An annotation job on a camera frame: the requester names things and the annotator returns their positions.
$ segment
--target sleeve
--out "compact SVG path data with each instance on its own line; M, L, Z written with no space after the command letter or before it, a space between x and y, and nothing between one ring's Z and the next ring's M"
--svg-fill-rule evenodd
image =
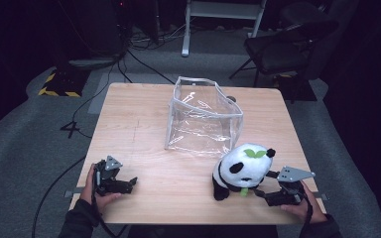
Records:
M93 227L97 226L98 218L93 207L79 199L75 207L66 214L59 238L91 237Z
M310 224L303 230L301 238L342 238L339 226L331 215L326 214L327 221Z

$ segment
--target transparent plastic bag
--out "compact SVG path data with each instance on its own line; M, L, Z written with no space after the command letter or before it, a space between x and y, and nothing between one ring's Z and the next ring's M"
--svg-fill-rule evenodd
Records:
M179 77L173 94L165 149L210 157L234 149L243 112L215 81Z

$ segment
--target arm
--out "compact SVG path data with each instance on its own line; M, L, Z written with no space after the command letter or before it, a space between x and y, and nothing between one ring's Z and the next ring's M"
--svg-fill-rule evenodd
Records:
M89 169L85 188L83 189L75 207L69 211L64 219L64 224L59 235L60 238L67 237L91 237L93 227L99 223L99 213L104 207L120 197L120 193L107 193L105 196L95 195L98 211L92 206L92 183L94 176L94 165Z
M300 237L342 238L342 235L339 233L338 224L335 222L333 217L328 214L323 214L314 194L309 190L303 181L302 185L309 201L312 204L313 214L310 225L308 225L306 229L302 230ZM305 221L308 212L308 203L304 199L299 205L281 205L281 209L295 214L299 216L302 221Z

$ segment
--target black device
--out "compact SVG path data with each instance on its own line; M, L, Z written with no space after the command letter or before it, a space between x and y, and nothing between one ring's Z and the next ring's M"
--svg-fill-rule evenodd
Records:
M271 193L265 193L262 190L255 189L255 195L265 198L269 206L282 204L298 205L305 197L305 190L301 180L314 176L315 173L291 167L283 167L279 173L269 171L266 177L277 179L281 189Z
M107 160L101 160L94 167L95 191L104 196L107 192L131 193L138 178L129 181L116 180L116 176L123 165L113 157L107 156Z

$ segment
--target wooden table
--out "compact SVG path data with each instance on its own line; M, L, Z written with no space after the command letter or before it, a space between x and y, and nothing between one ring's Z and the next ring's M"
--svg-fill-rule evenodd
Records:
M107 223L124 224L290 224L295 216L270 207L249 191L231 192L223 201L213 198L212 170L216 159L165 150L169 102L173 85L112 83L82 168L77 186L85 185L91 163L114 157L123 167L117 179L138 177L131 194L106 207ZM290 166L309 171L280 91L222 87L244 112L236 146L251 142L277 151L272 171ZM306 179L317 191L313 178ZM265 178L260 189L278 191L278 182ZM75 194L71 203L78 199Z

